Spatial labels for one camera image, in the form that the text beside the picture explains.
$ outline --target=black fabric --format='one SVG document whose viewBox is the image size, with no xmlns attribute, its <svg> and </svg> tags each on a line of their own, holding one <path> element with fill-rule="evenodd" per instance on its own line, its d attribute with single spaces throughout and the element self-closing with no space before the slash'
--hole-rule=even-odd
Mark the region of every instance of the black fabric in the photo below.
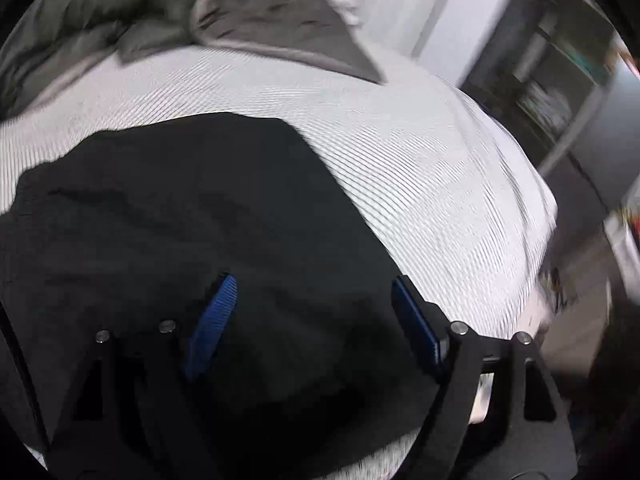
<svg viewBox="0 0 640 480">
<path fill-rule="evenodd" d="M 206 114 L 93 134 L 21 176 L 0 252 L 0 300 L 49 433 L 97 330 L 176 319 L 188 335 L 221 272 L 238 280 L 238 305 L 198 388 L 229 476 L 327 473 L 419 426 L 430 405 L 434 384 L 390 306 L 398 268 L 280 120 Z M 5 413 L 19 411 L 12 385 Z"/>
</svg>

